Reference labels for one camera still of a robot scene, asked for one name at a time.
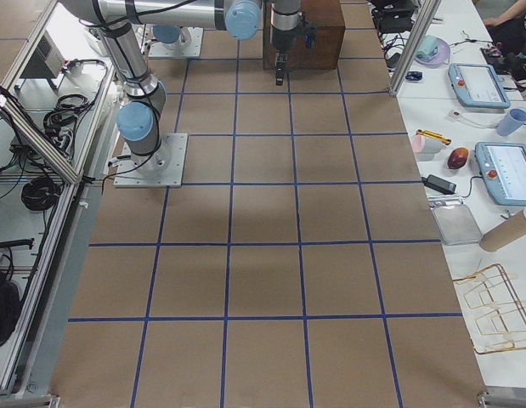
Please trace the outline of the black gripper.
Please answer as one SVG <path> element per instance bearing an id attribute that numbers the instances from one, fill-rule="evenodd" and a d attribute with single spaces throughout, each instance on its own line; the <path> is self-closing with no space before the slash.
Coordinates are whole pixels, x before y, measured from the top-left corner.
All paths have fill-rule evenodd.
<path id="1" fill-rule="evenodd" d="M 275 59 L 275 85 L 282 86 L 287 71 L 287 53 L 303 34 L 302 12 L 281 13 L 272 11 L 270 41 L 279 51 Z"/>

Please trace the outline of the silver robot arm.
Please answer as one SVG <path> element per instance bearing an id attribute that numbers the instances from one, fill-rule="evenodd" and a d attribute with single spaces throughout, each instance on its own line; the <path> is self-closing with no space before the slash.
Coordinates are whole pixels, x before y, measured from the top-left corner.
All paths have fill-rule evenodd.
<path id="1" fill-rule="evenodd" d="M 152 33 L 157 42 L 167 45 L 188 46 L 192 42 L 189 28 L 185 26 L 155 24 Z"/>
<path id="2" fill-rule="evenodd" d="M 159 172 L 170 154 L 160 134 L 165 88 L 150 69 L 134 27 L 210 28 L 226 31 L 238 41 L 252 38 L 261 20 L 261 1 L 64 1 L 63 6 L 97 30 L 105 51 L 123 82 L 128 103 L 117 126 L 136 170 Z"/>

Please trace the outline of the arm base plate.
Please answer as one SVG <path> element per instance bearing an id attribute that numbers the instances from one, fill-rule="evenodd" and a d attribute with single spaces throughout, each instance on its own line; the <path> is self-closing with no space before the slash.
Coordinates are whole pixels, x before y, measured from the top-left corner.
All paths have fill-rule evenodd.
<path id="1" fill-rule="evenodd" d="M 134 155 L 120 161 L 114 179 L 117 188 L 180 188 L 188 145 L 187 133 L 166 133 L 160 149 L 147 161 Z"/>
<path id="2" fill-rule="evenodd" d="M 147 55 L 151 59 L 193 59 L 201 55 L 201 44 L 203 29 L 198 27 L 188 27 L 192 37 L 192 42 L 188 46 L 180 46 L 178 43 L 173 45 L 157 42 L 153 33 L 152 38 L 146 43 Z"/>

